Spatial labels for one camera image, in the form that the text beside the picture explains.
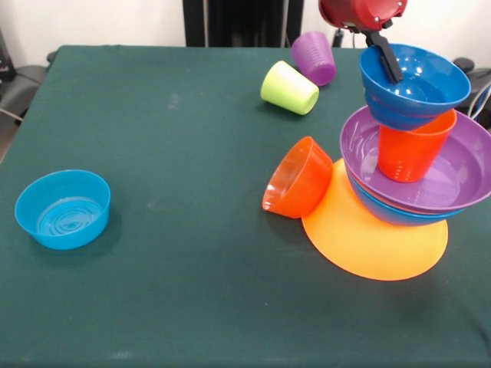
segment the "orange cup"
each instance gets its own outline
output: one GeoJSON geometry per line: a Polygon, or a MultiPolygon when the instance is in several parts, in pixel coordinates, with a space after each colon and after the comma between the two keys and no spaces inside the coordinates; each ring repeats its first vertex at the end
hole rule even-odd
{"type": "Polygon", "coordinates": [[[292,219],[306,216],[321,201],[331,176],[331,158],[307,136],[279,164],[262,198],[262,208],[292,219]]]}
{"type": "Polygon", "coordinates": [[[430,169],[457,121],[447,111],[422,127],[402,131],[381,124],[378,168],[397,182],[417,182],[430,169]]]}

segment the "white wall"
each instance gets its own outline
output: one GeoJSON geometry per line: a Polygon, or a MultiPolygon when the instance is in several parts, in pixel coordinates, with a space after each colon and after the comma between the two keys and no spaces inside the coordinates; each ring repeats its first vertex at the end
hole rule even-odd
{"type": "Polygon", "coordinates": [[[62,44],[186,45],[181,0],[0,0],[0,27],[16,67],[62,44]]]}
{"type": "MultiPolygon", "coordinates": [[[[62,44],[186,44],[181,0],[0,0],[0,27],[16,66],[46,64],[47,53],[62,44]]],[[[305,0],[302,30],[332,39],[318,0],[305,0]]],[[[491,0],[409,0],[383,34],[491,67],[491,0]]],[[[363,36],[356,42],[364,47],[363,36]]],[[[343,45],[351,47],[350,34],[343,45]]]]}
{"type": "MultiPolygon", "coordinates": [[[[329,40],[335,28],[322,19],[318,0],[305,0],[302,32],[323,31],[329,40]]],[[[402,18],[382,32],[392,43],[413,44],[453,60],[473,59],[477,66],[491,67],[490,0],[409,0],[402,18]]],[[[344,33],[343,47],[351,47],[351,34],[344,33]]],[[[358,48],[366,47],[356,36],[358,48]]]]}

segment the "orange cup rim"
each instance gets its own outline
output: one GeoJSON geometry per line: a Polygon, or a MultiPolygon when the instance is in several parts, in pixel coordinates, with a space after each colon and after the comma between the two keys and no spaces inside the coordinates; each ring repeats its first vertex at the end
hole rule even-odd
{"type": "Polygon", "coordinates": [[[305,167],[307,166],[307,162],[312,154],[312,150],[314,149],[314,144],[315,144],[315,141],[314,141],[314,138],[312,138],[311,136],[305,136],[303,137],[301,140],[299,140],[289,151],[288,153],[285,155],[285,157],[283,157],[282,161],[279,163],[278,167],[276,168],[275,172],[273,173],[273,175],[271,176],[271,179],[268,181],[268,185],[266,186],[266,190],[264,192],[264,195],[262,197],[262,209],[264,209],[265,211],[271,211],[272,209],[274,209],[275,207],[279,206],[282,202],[282,200],[288,196],[288,193],[292,191],[292,189],[295,187],[295,184],[297,183],[297,181],[299,180],[300,177],[302,177],[304,171],[305,171],[305,167]],[[274,204],[270,205],[268,208],[266,208],[265,206],[265,202],[266,202],[266,196],[268,195],[268,187],[271,185],[271,182],[273,181],[273,179],[275,178],[275,176],[279,173],[280,169],[282,168],[282,166],[285,164],[285,162],[287,161],[287,158],[290,157],[290,155],[293,153],[293,151],[295,151],[295,149],[297,148],[297,146],[300,146],[301,144],[303,144],[303,142],[305,141],[308,141],[310,147],[308,149],[308,153],[306,155],[306,159],[305,161],[303,162],[303,165],[302,165],[302,168],[298,171],[298,175],[295,177],[295,179],[292,181],[292,184],[290,185],[290,187],[288,188],[288,190],[279,198],[278,201],[276,201],[274,204]]]}
{"type": "Polygon", "coordinates": [[[381,124],[381,127],[384,128],[384,129],[387,129],[387,130],[394,130],[394,131],[397,131],[397,132],[405,133],[405,134],[407,134],[409,136],[439,136],[439,135],[442,135],[442,134],[449,133],[456,126],[456,124],[457,124],[457,112],[455,111],[455,109],[452,109],[452,110],[448,110],[445,113],[442,113],[435,120],[429,122],[426,125],[420,126],[419,128],[417,128],[415,130],[397,130],[397,129],[394,129],[394,128],[390,128],[388,126],[385,126],[383,124],[381,124]],[[450,115],[450,114],[452,115],[452,123],[446,129],[440,130],[440,131],[434,132],[434,133],[422,133],[422,132],[418,132],[418,130],[422,130],[423,128],[427,127],[428,125],[431,125],[432,123],[435,123],[441,117],[443,117],[445,115],[450,115]]]}

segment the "blue bowl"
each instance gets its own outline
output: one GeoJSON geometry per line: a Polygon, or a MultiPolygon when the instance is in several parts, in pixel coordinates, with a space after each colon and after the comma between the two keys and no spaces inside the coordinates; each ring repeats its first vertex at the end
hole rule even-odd
{"type": "Polygon", "coordinates": [[[99,236],[109,219],[109,204],[109,185],[99,175],[65,170],[28,186],[15,204],[15,219],[45,247],[68,250],[99,236]]]}
{"type": "Polygon", "coordinates": [[[398,130],[414,130],[453,109],[470,93],[467,76],[447,59],[432,52],[392,44],[404,79],[392,84],[376,47],[360,56],[365,100],[380,123],[398,130]]]}
{"type": "Polygon", "coordinates": [[[370,211],[375,217],[393,225],[429,225],[433,224],[434,222],[448,219],[463,211],[463,209],[461,209],[459,211],[447,212],[437,215],[422,215],[409,211],[403,211],[401,209],[396,209],[367,193],[350,173],[348,173],[348,178],[350,180],[351,188],[353,188],[354,190],[354,194],[356,194],[358,199],[360,199],[365,208],[370,211]]]}

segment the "orange plate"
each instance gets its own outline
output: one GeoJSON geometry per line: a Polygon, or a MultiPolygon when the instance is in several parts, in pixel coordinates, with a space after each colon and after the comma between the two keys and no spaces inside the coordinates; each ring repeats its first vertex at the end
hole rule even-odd
{"type": "Polygon", "coordinates": [[[447,247],[447,222],[404,227],[382,222],[358,201],[344,161],[334,164],[324,198],[302,222],[314,246],[332,263],[364,278],[396,281],[432,268],[447,247]]]}

